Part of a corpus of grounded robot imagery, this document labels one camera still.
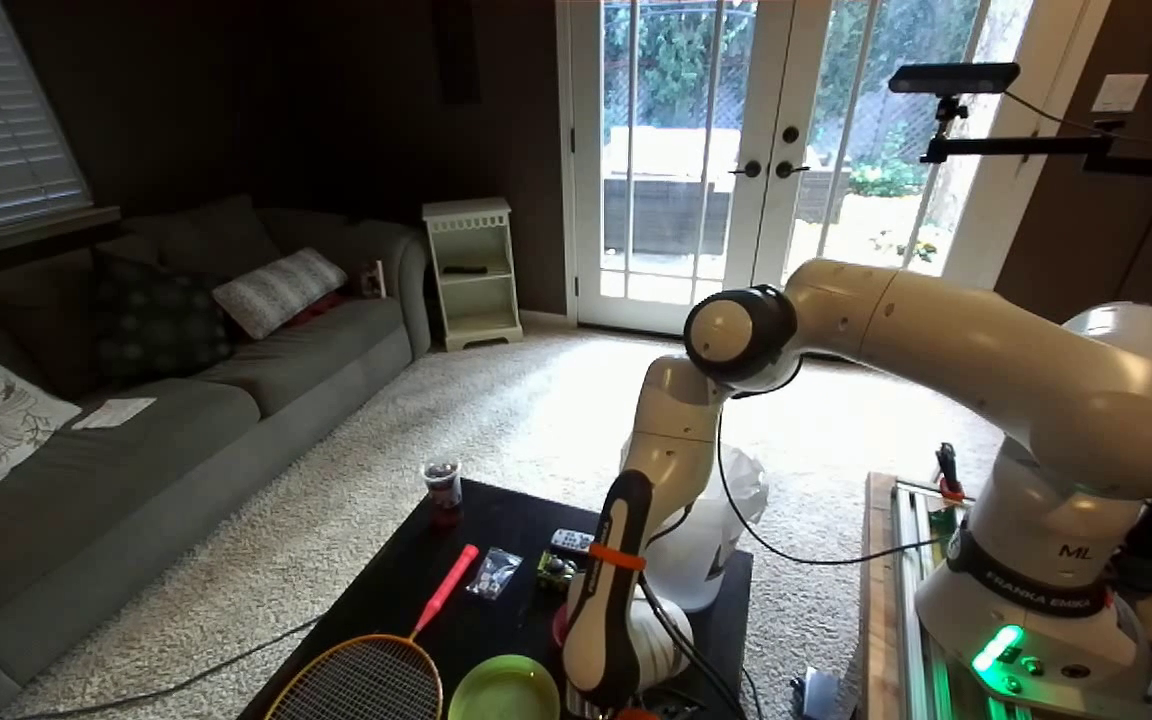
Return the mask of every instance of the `glass panel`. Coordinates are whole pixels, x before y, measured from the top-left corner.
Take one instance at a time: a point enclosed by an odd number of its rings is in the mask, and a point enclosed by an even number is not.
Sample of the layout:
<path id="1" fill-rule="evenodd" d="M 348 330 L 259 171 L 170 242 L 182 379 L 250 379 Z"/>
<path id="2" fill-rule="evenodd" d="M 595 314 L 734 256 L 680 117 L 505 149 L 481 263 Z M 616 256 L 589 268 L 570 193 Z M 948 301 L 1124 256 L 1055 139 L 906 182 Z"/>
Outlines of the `glass panel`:
<path id="1" fill-rule="evenodd" d="M 1031 0 L 993 0 L 988 21 L 977 40 L 977 65 L 1003 65 L 1017 60 L 1025 23 L 1026 23 Z M 960 94 L 969 104 L 969 117 L 956 120 L 952 137 L 988 137 L 999 94 Z M 960 230 L 969 193 L 977 179 L 980 157 L 952 157 L 936 169 L 931 193 L 928 193 L 928 213 L 920 219 L 920 230 L 912 234 L 912 273 L 941 276 L 948 249 Z"/>
<path id="2" fill-rule="evenodd" d="M 898 268 L 931 179 L 936 94 L 896 94 L 898 65 L 973 46 L 980 0 L 837 0 L 816 78 L 789 273 L 807 256 Z"/>
<path id="3" fill-rule="evenodd" d="M 754 5 L 604 5 L 599 294 L 692 303 L 725 280 Z"/>

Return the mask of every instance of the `green light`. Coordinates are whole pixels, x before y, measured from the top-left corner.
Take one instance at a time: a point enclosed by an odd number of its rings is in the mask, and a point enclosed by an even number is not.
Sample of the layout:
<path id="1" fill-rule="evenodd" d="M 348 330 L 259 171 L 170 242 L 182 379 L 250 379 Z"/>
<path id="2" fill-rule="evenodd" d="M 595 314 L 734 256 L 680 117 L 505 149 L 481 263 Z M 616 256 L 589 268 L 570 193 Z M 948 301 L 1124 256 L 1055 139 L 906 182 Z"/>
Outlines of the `green light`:
<path id="1" fill-rule="evenodd" d="M 1020 649 L 1020 644 L 1025 644 L 1025 627 L 1020 627 L 1020 622 L 1003 622 L 1003 627 L 982 644 L 982 653 L 977 653 L 973 669 L 982 674 L 982 670 L 993 670 L 993 663 L 997 663 L 999 657 L 1008 657 L 1008 653 Z"/>

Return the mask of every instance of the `carpet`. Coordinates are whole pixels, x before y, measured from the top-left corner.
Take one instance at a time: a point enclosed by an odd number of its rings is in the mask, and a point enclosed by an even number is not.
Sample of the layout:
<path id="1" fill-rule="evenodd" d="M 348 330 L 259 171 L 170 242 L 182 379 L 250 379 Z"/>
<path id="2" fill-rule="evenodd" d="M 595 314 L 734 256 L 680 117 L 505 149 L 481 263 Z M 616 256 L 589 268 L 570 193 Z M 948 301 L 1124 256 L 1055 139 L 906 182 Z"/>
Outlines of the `carpet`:
<path id="1" fill-rule="evenodd" d="M 420 355 L 371 402 L 245 505 L 102 631 L 35 679 L 8 714 L 63 710 L 180 684 L 318 616 L 423 496 L 420 464 L 599 506 L 634 387 L 666 341 L 533 327 L 515 343 Z M 982 476 L 999 432 L 891 377 L 807 363 L 797 382 L 732 399 L 725 445 L 765 464 L 761 535 L 797 555 L 857 555 L 863 476 L 931 481 L 936 445 Z M 738 538 L 752 562 L 747 670 L 789 714 L 804 669 L 849 670 L 858 568 L 801 568 Z M 235 714 L 298 644 L 287 635 L 193 686 L 96 714 Z"/>

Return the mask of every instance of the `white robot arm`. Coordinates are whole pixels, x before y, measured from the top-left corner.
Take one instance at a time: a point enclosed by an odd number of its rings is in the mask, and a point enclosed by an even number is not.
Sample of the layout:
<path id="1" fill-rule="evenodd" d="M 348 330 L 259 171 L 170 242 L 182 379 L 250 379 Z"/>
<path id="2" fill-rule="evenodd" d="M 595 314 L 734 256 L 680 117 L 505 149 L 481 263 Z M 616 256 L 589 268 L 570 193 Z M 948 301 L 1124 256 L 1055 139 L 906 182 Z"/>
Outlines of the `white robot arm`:
<path id="1" fill-rule="evenodd" d="M 1143 686 L 1149 653 L 1118 627 L 1100 577 L 1140 498 L 1152 498 L 1149 303 L 1100 303 L 1053 322 L 997 291 L 813 260 L 782 291 L 701 301 L 683 346 L 689 361 L 655 361 L 642 377 L 595 533 L 604 555 L 569 597 L 564 669 L 576 690 L 620 702 L 651 679 L 628 627 L 634 555 L 704 490 L 725 399 L 782 387 L 813 352 L 936 387 L 1008 434 L 948 568 L 920 588 L 922 631 L 952 660 L 973 660 L 999 622 L 1025 622 L 1036 670 L 1025 686 L 993 690 L 1039 706 L 1118 714 L 1095 690 Z"/>

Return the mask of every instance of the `wall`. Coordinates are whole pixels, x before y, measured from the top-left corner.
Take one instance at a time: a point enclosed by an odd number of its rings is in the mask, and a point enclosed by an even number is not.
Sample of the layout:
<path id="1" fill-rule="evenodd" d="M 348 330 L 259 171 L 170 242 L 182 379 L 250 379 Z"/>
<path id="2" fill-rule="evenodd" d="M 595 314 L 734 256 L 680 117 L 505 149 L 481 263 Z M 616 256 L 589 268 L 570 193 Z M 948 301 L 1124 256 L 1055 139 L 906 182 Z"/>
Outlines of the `wall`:
<path id="1" fill-rule="evenodd" d="M 273 65 L 245 0 L 3 5 L 101 203 L 180 208 L 245 193 Z"/>
<path id="2" fill-rule="evenodd" d="M 564 309 L 552 0 L 8 0 L 90 193 L 420 219 L 507 196 L 520 303 Z"/>
<path id="3" fill-rule="evenodd" d="M 1104 72 L 1149 72 L 1130 117 L 1091 117 Z M 1152 0 L 1115 0 L 1062 137 L 1095 120 L 1124 120 L 1110 157 L 1152 157 Z M 1039 314 L 1066 320 L 1095 301 L 1152 301 L 1152 176 L 1085 171 L 1081 160 L 1048 160 L 997 285 Z"/>
<path id="4" fill-rule="evenodd" d="M 281 7 L 298 199 L 420 219 L 511 203 L 520 303 L 564 309 L 549 0 L 298 0 Z"/>

